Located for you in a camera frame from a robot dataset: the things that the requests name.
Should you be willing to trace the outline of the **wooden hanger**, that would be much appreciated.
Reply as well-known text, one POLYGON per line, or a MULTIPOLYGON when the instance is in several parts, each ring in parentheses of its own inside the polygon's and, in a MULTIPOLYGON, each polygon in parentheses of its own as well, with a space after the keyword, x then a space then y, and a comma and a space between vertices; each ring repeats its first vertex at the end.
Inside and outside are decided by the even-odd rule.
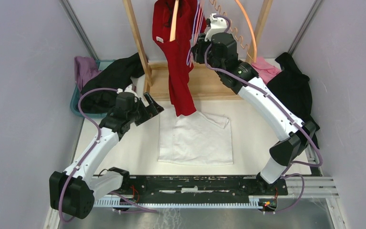
POLYGON ((172 13, 171 29, 170 29, 170 38, 169 38, 170 42, 172 42, 176 39, 176 26, 177 26, 178 10, 179 10, 179 0, 175 0, 173 13, 172 13))

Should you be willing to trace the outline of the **red skirt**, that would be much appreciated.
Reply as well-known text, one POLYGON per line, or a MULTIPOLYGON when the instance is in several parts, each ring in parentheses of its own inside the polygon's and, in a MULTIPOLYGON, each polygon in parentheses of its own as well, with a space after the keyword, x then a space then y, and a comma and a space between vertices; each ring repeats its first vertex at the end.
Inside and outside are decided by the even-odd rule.
POLYGON ((189 116, 196 111, 188 87, 189 73, 193 69, 190 49, 193 30, 206 28, 203 11, 197 9, 198 1, 180 0, 176 15, 175 39, 170 39, 175 1, 158 0, 154 4, 152 17, 152 39, 165 55, 169 71, 169 95, 177 117, 189 116))

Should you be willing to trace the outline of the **white garment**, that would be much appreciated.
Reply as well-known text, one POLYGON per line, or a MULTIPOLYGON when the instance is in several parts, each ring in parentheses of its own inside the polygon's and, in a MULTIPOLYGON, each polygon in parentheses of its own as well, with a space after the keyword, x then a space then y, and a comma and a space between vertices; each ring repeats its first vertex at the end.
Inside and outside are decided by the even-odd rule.
POLYGON ((196 111, 176 116, 174 107, 160 114, 158 161, 185 166, 226 166, 234 162, 231 120, 196 111))

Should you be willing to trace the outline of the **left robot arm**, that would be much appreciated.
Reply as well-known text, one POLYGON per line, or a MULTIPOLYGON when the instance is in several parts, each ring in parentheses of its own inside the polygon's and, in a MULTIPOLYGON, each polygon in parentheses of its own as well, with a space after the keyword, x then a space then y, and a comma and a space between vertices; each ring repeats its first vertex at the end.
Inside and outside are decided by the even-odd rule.
POLYGON ((95 171, 108 153, 130 130, 131 124, 139 126, 164 111, 149 93, 143 94, 148 102, 134 92, 119 92, 106 116, 98 124, 97 133, 84 152, 64 171, 54 171, 49 178, 50 205, 59 213, 60 220, 67 222, 64 215, 71 219, 86 218, 95 201, 105 195, 125 194, 131 188, 130 173, 112 167, 98 177, 95 171))

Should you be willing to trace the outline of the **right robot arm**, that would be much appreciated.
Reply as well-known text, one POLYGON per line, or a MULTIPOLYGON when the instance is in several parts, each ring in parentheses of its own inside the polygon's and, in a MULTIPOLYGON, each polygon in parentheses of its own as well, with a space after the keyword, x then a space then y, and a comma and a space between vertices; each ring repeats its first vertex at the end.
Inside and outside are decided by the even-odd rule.
POLYGON ((251 64, 239 60, 237 42, 232 34, 218 32, 210 36, 201 33, 192 53, 196 63, 215 71, 225 87, 251 104, 273 128, 278 142, 269 149, 270 158, 256 182, 259 193, 270 194, 275 189, 275 182, 296 163, 296 157, 308 146, 317 148, 313 142, 316 125, 286 108, 251 64))

